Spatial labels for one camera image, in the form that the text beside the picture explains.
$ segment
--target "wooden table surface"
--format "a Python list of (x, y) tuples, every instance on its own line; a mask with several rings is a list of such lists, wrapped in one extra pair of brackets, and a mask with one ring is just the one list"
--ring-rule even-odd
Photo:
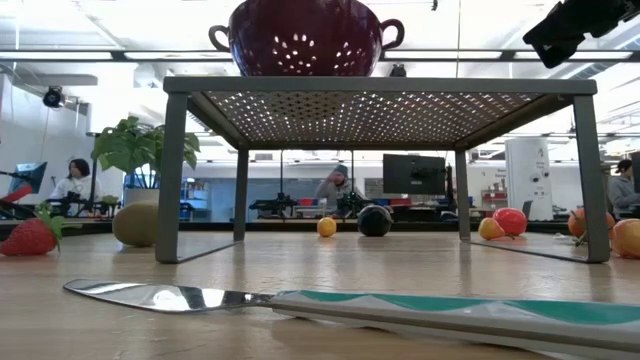
[[(190, 233), (200, 246), (228, 233)], [(0, 358), (544, 359), (504, 347), (415, 338), (290, 319), (268, 309), (166, 315), (64, 292), (76, 278), (157, 282), (254, 292), (285, 289), (576, 299), (640, 303), (640, 261), (605, 265), (460, 244), (455, 233), (247, 233), (244, 244), (182, 264), (112, 235), (70, 237), (62, 254), (0, 258)]]

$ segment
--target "metal rack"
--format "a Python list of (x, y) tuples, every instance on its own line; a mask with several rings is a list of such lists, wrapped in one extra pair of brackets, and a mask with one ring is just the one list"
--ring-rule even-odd
[[(574, 106), (589, 253), (562, 257), (471, 241), (469, 204), (460, 239), (506, 250), (598, 263), (609, 259), (592, 80), (167, 77), (165, 155), (156, 259), (179, 263), (244, 240), (249, 150), (452, 150), (458, 198), (466, 199), (466, 151)], [(187, 111), (238, 149), (233, 242), (178, 253), (178, 212)]]

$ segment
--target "person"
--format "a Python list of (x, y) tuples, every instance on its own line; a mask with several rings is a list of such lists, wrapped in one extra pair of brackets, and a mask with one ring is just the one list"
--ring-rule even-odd
[[(316, 199), (327, 199), (327, 208), (338, 207), (338, 199), (348, 195), (351, 192), (352, 185), (349, 180), (349, 169), (340, 164), (322, 181), (316, 189)], [(353, 191), (363, 199), (364, 194), (355, 186)]]
[(633, 186), (633, 163), (629, 159), (621, 160), (616, 170), (620, 176), (609, 179), (607, 196), (613, 205), (613, 213), (620, 218), (621, 213), (633, 211), (634, 205), (640, 204), (640, 194)]
[[(49, 199), (63, 199), (69, 192), (79, 195), (80, 199), (88, 200), (91, 197), (91, 170), (89, 163), (84, 159), (74, 159), (69, 163), (69, 175), (58, 182)], [(96, 179), (94, 200), (102, 196), (102, 186)]]

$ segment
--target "woman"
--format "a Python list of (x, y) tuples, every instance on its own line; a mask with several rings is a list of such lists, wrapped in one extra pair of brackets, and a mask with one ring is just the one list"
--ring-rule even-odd
[[(80, 199), (88, 200), (91, 197), (91, 170), (89, 163), (84, 159), (74, 159), (69, 163), (69, 175), (58, 183), (49, 199), (63, 199), (69, 192), (78, 194)], [(102, 197), (100, 181), (96, 179), (94, 200)]]

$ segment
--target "man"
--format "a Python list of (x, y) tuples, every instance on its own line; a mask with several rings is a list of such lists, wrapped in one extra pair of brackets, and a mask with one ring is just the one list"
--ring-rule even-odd
[(616, 218), (620, 218), (620, 213), (633, 211), (634, 205), (640, 204), (640, 194), (637, 194), (633, 187), (633, 163), (629, 159), (621, 160), (618, 163), (617, 174), (609, 179), (607, 195), (613, 205), (613, 213)]
[[(353, 191), (358, 196), (366, 199), (364, 195), (354, 187)], [(329, 174), (318, 189), (316, 190), (316, 199), (327, 199), (327, 208), (337, 209), (338, 199), (346, 196), (351, 192), (351, 181), (349, 180), (349, 169), (344, 165), (338, 165)]]

